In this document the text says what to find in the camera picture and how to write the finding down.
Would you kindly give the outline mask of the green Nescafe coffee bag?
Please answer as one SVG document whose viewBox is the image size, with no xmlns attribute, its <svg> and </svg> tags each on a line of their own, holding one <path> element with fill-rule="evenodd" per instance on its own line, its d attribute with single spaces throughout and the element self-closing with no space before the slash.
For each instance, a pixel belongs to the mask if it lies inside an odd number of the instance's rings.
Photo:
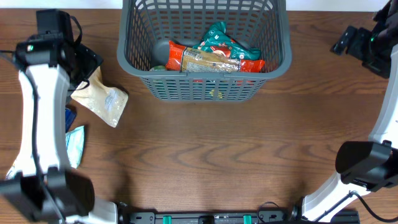
<svg viewBox="0 0 398 224">
<path fill-rule="evenodd" d="M 231 59 L 259 60 L 261 51 L 247 49 L 226 34 L 226 23 L 216 22 L 210 26 L 194 49 L 202 50 Z"/>
</svg>

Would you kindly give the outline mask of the green lid jar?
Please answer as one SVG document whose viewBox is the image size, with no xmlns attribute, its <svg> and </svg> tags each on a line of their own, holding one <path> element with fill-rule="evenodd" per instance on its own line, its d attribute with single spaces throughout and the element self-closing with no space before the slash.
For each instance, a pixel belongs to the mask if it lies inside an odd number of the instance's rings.
<svg viewBox="0 0 398 224">
<path fill-rule="evenodd" d="M 157 65 L 150 69 L 150 72 L 160 72 L 160 71 L 167 71 L 167 69 L 163 65 Z"/>
</svg>

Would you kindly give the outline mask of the light teal wipes packet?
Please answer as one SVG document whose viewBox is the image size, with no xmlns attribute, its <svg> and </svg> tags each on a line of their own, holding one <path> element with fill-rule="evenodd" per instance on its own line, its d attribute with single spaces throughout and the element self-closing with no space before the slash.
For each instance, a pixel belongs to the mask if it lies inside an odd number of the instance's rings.
<svg viewBox="0 0 398 224">
<path fill-rule="evenodd" d="M 85 145 L 85 127 L 79 126 L 73 131 L 65 134 L 66 150 L 70 166 L 77 169 L 83 157 Z M 26 152 L 19 152 L 11 168 L 6 174 L 6 179 L 13 179 L 20 171 L 27 171 L 27 174 L 35 174 L 36 168 L 32 156 Z"/>
</svg>

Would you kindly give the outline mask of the blue green tissue pack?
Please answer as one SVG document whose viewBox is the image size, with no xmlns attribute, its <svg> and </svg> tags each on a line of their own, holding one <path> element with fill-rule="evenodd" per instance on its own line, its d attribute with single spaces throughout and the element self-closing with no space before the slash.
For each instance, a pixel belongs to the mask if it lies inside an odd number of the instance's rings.
<svg viewBox="0 0 398 224">
<path fill-rule="evenodd" d="M 65 132 L 67 133 L 76 118 L 76 113 L 69 108 L 65 108 Z"/>
</svg>

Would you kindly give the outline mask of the red yellow pasta packet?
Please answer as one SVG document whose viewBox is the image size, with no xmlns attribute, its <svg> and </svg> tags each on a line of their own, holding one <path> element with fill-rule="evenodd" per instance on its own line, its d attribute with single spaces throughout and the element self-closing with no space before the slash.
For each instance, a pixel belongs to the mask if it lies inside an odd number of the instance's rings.
<svg viewBox="0 0 398 224">
<path fill-rule="evenodd" d="M 220 52 L 205 52 L 169 41 L 169 59 L 167 70 L 179 72 L 252 72 L 259 73 L 266 62 L 264 60 L 231 59 Z"/>
</svg>

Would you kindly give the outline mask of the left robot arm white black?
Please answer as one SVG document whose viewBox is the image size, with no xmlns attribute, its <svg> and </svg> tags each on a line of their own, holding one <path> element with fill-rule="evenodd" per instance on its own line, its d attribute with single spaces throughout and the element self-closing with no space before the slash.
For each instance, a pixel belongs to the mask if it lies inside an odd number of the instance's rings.
<svg viewBox="0 0 398 224">
<path fill-rule="evenodd" d="M 39 10 L 36 19 L 36 34 L 1 52 L 23 96 L 21 149 L 1 195 L 30 222 L 117 223 L 117 205 L 95 197 L 91 180 L 70 165 L 65 139 L 67 100 L 103 60 L 73 35 L 78 21 L 67 12 Z"/>
</svg>

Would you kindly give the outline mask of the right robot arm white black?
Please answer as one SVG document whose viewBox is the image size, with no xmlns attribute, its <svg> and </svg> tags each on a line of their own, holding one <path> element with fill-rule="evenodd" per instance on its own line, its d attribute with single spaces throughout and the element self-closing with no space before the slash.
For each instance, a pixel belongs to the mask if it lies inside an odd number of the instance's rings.
<svg viewBox="0 0 398 224">
<path fill-rule="evenodd" d="M 397 185 L 397 0 L 389 0 L 373 20 L 373 30 L 349 26 L 331 51 L 353 56 L 363 67 L 388 80 L 376 124 L 367 141 L 341 145 L 335 172 L 292 208 L 288 223 L 350 223 L 342 209 L 354 200 L 380 222 L 397 221 L 376 215 L 363 199 Z"/>
</svg>

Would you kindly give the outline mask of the beige foil pouch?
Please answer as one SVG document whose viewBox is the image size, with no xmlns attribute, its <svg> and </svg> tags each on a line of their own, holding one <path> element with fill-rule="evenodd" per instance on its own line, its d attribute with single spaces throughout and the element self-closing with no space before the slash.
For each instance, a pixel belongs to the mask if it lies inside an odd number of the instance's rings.
<svg viewBox="0 0 398 224">
<path fill-rule="evenodd" d="M 91 74 L 88 81 L 90 84 L 87 87 L 81 82 L 71 98 L 115 128 L 128 101 L 128 94 L 119 88 L 105 86 L 100 67 Z"/>
</svg>

